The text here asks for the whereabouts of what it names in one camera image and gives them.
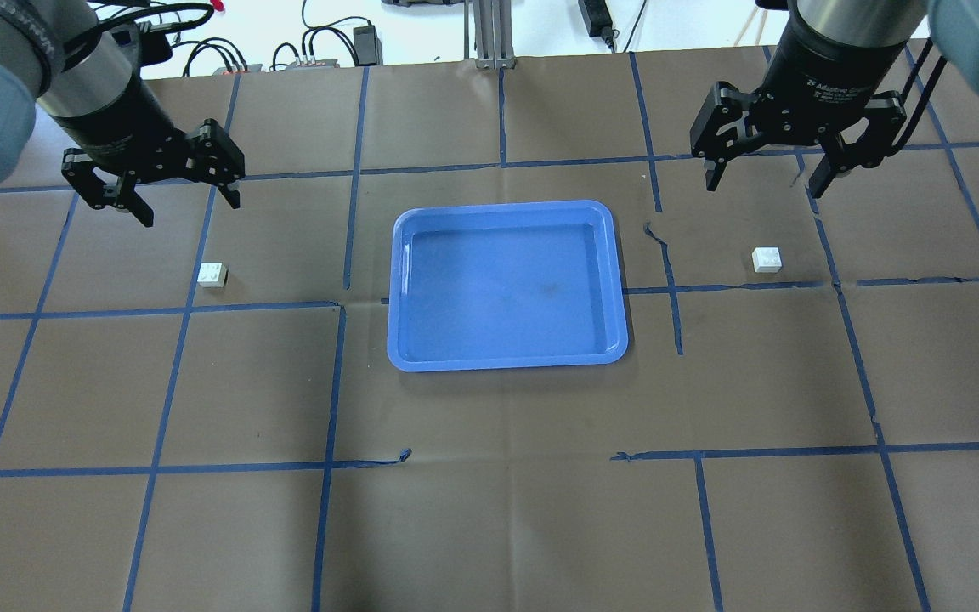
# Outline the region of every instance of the white floor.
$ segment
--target white floor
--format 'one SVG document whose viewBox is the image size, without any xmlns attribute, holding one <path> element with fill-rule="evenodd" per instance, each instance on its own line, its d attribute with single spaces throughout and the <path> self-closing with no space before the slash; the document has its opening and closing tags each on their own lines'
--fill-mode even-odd
<svg viewBox="0 0 979 612">
<path fill-rule="evenodd" d="M 619 46 L 625 46 L 630 27 L 637 17 L 642 0 L 607 0 L 614 27 L 620 31 Z M 244 51 L 249 63 L 262 63 L 269 68 L 275 47 L 282 42 L 300 48 L 304 27 L 298 11 L 300 0 L 225 0 L 226 11 L 210 23 L 188 31 L 184 39 L 222 36 Z M 758 15 L 744 32 L 754 3 L 751 0 L 648 0 L 637 35 L 630 50 L 696 49 L 730 47 L 739 38 L 739 45 L 774 45 L 780 39 L 786 13 L 770 12 L 764 31 L 759 31 Z M 111 14 L 105 8 L 100 14 Z M 309 23 L 324 24 L 349 15 L 364 15 L 376 24 L 383 43 L 384 62 L 389 65 L 456 61 L 463 58 L 463 7 L 432 7 L 415 5 L 410 8 L 391 7 L 381 0 L 309 0 Z M 583 19 L 576 0 L 512 0 L 512 34 L 516 55 L 577 55 L 606 54 L 602 40 L 591 39 L 584 31 Z M 350 31 L 357 23 L 343 28 Z M 921 32 L 927 28 L 921 26 Z M 164 65 L 147 67 L 144 77 L 179 77 L 191 46 L 176 50 L 176 55 Z M 291 61 L 288 49 L 285 61 Z M 339 59 L 350 65 L 345 49 L 330 35 L 316 39 L 316 57 Z M 222 66 L 217 52 L 207 50 L 191 67 L 191 74 L 210 74 Z"/>
</svg>

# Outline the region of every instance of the metal post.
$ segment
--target metal post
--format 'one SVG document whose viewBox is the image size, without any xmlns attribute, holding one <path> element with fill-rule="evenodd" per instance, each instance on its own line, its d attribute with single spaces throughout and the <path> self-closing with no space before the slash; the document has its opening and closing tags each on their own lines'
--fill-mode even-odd
<svg viewBox="0 0 979 612">
<path fill-rule="evenodd" d="M 516 66 L 512 53 L 512 0 L 473 0 L 475 65 L 481 69 Z"/>
</svg>

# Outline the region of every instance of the plastic tray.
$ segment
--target plastic tray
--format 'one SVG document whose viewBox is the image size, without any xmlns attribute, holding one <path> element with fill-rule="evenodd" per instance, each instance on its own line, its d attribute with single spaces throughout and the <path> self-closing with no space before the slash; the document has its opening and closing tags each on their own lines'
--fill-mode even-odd
<svg viewBox="0 0 979 612">
<path fill-rule="evenodd" d="M 609 364 L 628 344 L 599 202 L 418 208 L 395 222 L 388 357 L 401 371 Z"/>
</svg>

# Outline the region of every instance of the white cube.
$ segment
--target white cube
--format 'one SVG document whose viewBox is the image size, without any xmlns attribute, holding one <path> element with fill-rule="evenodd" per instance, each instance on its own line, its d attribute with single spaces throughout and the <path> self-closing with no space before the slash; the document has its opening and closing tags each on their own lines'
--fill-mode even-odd
<svg viewBox="0 0 979 612">
<path fill-rule="evenodd" d="M 780 249 L 775 246 L 759 246 L 750 254 L 754 260 L 754 271 L 759 275 L 774 275 L 780 271 Z"/>
<path fill-rule="evenodd" d="M 224 263 L 203 263 L 199 266 L 199 286 L 215 287 L 225 286 L 225 276 L 229 275 L 229 268 Z"/>
</svg>

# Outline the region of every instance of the power adapter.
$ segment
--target power adapter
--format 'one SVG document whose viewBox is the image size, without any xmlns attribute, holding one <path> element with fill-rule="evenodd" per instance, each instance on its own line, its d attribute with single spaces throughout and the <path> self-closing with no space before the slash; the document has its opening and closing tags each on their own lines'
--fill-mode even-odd
<svg viewBox="0 0 979 612">
<path fill-rule="evenodd" d="M 357 65 L 383 65 L 380 37 L 376 26 L 365 25 L 354 28 L 354 51 L 357 51 Z"/>
<path fill-rule="evenodd" d="M 610 50 L 614 50 L 614 20 L 610 19 L 607 0 L 579 0 L 584 27 L 591 38 L 602 38 Z"/>
</svg>

